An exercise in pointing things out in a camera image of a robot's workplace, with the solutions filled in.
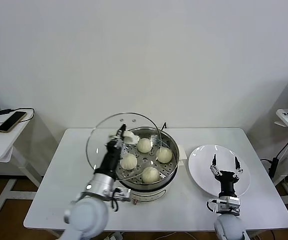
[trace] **white desk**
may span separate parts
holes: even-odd
[[[21,110],[27,112],[26,117],[23,120],[29,119],[32,116],[32,110]],[[14,112],[9,114],[0,115],[0,122],[4,122],[8,119]],[[26,127],[29,121],[21,122],[16,125],[12,131],[9,133],[0,132],[0,162],[8,162],[10,160],[10,155],[14,156],[15,164],[36,186],[39,186],[41,182],[41,176],[38,172],[31,166],[30,163],[20,154],[20,152],[13,146],[13,143]],[[6,199],[29,199],[32,200],[35,193],[33,192],[17,192],[11,191],[15,184],[15,180],[11,179],[8,181],[6,187],[0,195],[0,209],[3,206]]]
[[[187,156],[204,144],[218,144],[236,152],[251,173],[249,190],[241,196],[241,216],[247,230],[288,228],[288,211],[243,130],[239,128],[165,129],[182,145]],[[85,156],[91,129],[66,130],[24,220],[31,229],[64,230],[64,211],[92,177]],[[180,166],[168,193],[149,203],[109,206],[106,231],[197,232],[213,231],[216,214],[203,192]]]

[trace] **perforated steamer tray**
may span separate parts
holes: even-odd
[[[160,138],[156,134],[156,129],[150,127],[139,127],[130,129],[135,135],[140,138],[150,139],[153,148],[149,153],[142,153],[138,151],[137,144],[125,144],[122,150],[122,156],[126,153],[134,154],[137,157],[137,166],[132,170],[125,170],[121,167],[120,163],[117,166],[116,174],[122,183],[136,190],[149,190],[155,189],[167,183],[175,170],[177,169],[179,150],[176,142],[166,133],[160,130],[162,137],[162,146],[169,148],[173,157],[169,163],[161,163],[156,160],[157,150],[160,148]],[[155,167],[159,171],[159,180],[157,182],[147,184],[142,181],[142,172],[146,167]]]

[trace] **glass lid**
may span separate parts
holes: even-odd
[[[101,121],[92,130],[90,136],[88,137],[86,143],[86,157],[92,169],[95,170],[100,167],[104,156],[107,153],[107,143],[116,135],[117,131],[123,124],[126,125],[126,132],[124,134],[125,138],[121,152],[121,159],[123,159],[125,156],[127,160],[125,160],[125,164],[119,164],[123,165],[125,169],[138,167],[137,161],[134,158],[137,158],[138,156],[136,156],[136,154],[134,154],[134,156],[130,156],[132,155],[131,152],[134,153],[134,150],[138,150],[141,153],[147,152],[147,154],[149,154],[149,152],[152,151],[152,148],[156,147],[156,145],[154,145],[156,141],[153,141],[155,139],[158,139],[157,147],[161,147],[160,131],[154,122],[152,122],[148,117],[134,112],[117,113]],[[140,138],[132,133],[132,131],[140,128],[150,129],[153,134]]]

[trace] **power cord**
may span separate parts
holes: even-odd
[[[158,238],[156,238],[156,239],[154,239],[154,240],[166,238],[166,237],[169,237],[170,235],[173,235],[173,234],[176,234],[176,233],[177,233],[177,232],[173,232],[173,233],[168,234],[168,235],[166,235],[166,236],[160,236],[160,237],[158,237]],[[185,231],[184,231],[183,233],[188,234],[191,238],[193,238],[194,240],[197,240],[197,238],[195,238],[195,237],[194,237],[193,235],[191,235],[190,233],[185,232]]]
[[[32,107],[19,107],[19,108],[16,108],[16,109],[3,109],[3,110],[0,110],[0,115],[4,115],[4,114],[8,114],[8,113],[11,113],[11,112],[14,112],[16,110],[20,110],[20,109],[24,109],[24,110],[33,110],[33,115],[29,118],[29,119],[26,119],[26,120],[22,120],[22,121],[19,121],[18,123],[23,123],[23,122],[27,122],[31,119],[33,119],[34,115],[35,115],[35,109],[33,109]]]
[[[275,176],[276,170],[277,170],[277,166],[279,163],[279,159],[282,159],[284,157],[284,155],[286,154],[288,150],[288,142],[286,143],[286,145],[280,150],[280,152],[276,155],[276,157],[273,158],[273,160],[269,160],[266,158],[260,159],[260,161],[267,161],[271,164],[269,171],[268,171],[268,175],[269,177],[272,179]]]
[[[272,235],[273,235],[274,240],[276,240],[276,236],[275,236],[274,231],[273,231],[273,230],[270,230],[270,231],[271,231],[271,233],[272,233]]]
[[[168,234],[168,235],[166,235],[166,236],[160,236],[160,237],[156,238],[155,240],[169,237],[169,236],[171,236],[171,235],[173,235],[173,234],[175,234],[175,233],[176,233],[176,232],[173,232],[173,233]]]

